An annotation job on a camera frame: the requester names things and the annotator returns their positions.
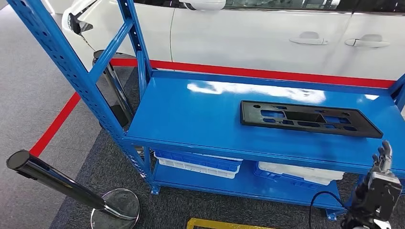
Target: stanchion post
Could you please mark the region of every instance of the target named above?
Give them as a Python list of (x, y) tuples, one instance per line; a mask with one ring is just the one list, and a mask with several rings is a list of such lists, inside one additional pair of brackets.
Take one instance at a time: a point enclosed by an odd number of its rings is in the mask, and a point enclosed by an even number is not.
[(92, 207), (92, 228), (132, 228), (139, 219), (139, 200), (130, 190), (115, 189), (100, 197), (26, 150), (11, 155), (7, 167)]

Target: yellow floor marking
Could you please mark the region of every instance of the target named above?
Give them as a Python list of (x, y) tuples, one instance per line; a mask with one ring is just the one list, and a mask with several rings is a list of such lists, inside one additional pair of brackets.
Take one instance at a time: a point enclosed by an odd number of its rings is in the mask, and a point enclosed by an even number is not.
[(194, 227), (204, 227), (211, 229), (273, 229), (234, 223), (224, 223), (206, 219), (191, 218), (187, 223), (187, 229), (194, 229)]

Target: stanchion base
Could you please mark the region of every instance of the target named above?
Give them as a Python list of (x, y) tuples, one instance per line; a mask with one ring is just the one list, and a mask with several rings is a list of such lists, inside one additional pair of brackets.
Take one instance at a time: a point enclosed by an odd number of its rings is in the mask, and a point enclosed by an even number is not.
[(132, 229), (139, 219), (140, 204), (138, 197), (130, 190), (119, 188), (107, 192), (103, 199), (118, 208), (121, 213), (136, 217), (134, 220), (118, 219), (96, 209), (91, 212), (92, 229)]

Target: car door handle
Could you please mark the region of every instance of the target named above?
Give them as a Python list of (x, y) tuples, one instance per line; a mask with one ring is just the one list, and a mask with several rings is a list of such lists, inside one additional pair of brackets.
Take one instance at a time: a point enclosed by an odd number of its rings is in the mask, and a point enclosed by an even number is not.
[(380, 48), (390, 45), (389, 42), (383, 41), (383, 37), (379, 34), (366, 34), (360, 39), (347, 39), (345, 44), (353, 47), (370, 47), (370, 48)]
[(320, 38), (317, 32), (306, 31), (299, 35), (299, 37), (293, 37), (289, 39), (291, 42), (298, 44), (313, 44), (313, 45), (325, 45), (328, 41), (324, 38)]

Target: shelf upright post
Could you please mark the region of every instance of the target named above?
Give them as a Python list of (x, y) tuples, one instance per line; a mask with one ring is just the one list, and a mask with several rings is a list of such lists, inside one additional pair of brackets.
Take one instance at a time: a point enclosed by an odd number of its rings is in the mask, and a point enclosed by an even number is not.
[(149, 59), (147, 58), (145, 43), (140, 32), (133, 1), (118, 1), (123, 13), (124, 23), (89, 73), (40, 0), (7, 1), (72, 87), (79, 93), (100, 124), (131, 161), (132, 165), (151, 185), (152, 175), (150, 168), (145, 169), (144, 161), (132, 144), (122, 141), (125, 132), (96, 86), (97, 79), (101, 76), (103, 70), (105, 70), (110, 59), (117, 52), (118, 47), (128, 33), (136, 50), (135, 52), (144, 52), (144, 56), (146, 57), (144, 64), (147, 66), (146, 72), (149, 76), (151, 74)]

